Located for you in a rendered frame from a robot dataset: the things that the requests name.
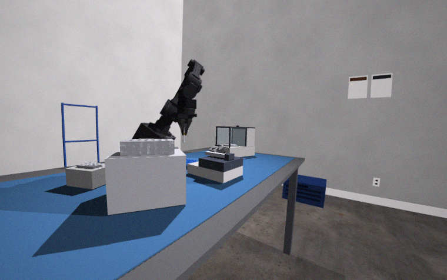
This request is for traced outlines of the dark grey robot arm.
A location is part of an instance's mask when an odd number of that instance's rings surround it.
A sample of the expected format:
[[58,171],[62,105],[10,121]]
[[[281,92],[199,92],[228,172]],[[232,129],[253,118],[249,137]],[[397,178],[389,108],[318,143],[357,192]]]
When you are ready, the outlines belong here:
[[[202,80],[199,76],[202,76],[202,74],[205,72],[205,69],[203,69],[203,66],[200,63],[198,63],[196,60],[193,61],[192,59],[189,61],[188,66],[189,68],[185,72],[184,80],[180,85],[176,95],[172,100],[168,99],[164,105],[165,107],[163,107],[163,109],[161,110],[160,119],[157,120],[155,124],[151,122],[149,123],[149,126],[153,129],[154,132],[171,136],[172,134],[168,131],[170,125],[173,121],[177,123],[176,117],[172,116],[172,113],[195,113],[196,99],[193,98],[196,97],[197,93],[200,92],[200,90],[202,89]],[[200,74],[199,71],[201,72]]]

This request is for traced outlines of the blue bench mat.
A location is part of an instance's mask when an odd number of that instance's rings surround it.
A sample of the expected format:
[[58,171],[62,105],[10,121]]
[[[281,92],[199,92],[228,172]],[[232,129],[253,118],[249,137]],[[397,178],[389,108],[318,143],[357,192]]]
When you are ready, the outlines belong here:
[[0,280],[117,280],[294,158],[244,156],[226,183],[188,174],[186,204],[108,215],[106,184],[66,173],[0,182]]

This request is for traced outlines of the blue tube rack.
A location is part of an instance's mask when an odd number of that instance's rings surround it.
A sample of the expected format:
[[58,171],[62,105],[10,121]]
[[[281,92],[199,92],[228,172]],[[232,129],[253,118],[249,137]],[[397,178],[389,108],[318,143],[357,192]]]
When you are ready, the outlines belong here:
[[187,164],[190,164],[190,163],[193,163],[193,162],[196,162],[196,160],[186,159],[186,169],[187,169]]

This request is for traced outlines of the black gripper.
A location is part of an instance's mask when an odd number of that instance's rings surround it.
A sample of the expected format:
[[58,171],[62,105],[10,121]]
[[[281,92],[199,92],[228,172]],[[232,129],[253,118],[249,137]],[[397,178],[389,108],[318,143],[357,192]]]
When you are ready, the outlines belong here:
[[[192,118],[197,117],[197,114],[186,114],[186,113],[176,113],[175,112],[175,113],[172,113],[172,116],[176,117],[177,123],[181,129],[182,135],[184,135],[184,125],[185,125],[185,135],[187,135],[188,129],[192,123]],[[186,129],[186,125],[187,125],[187,129]]]

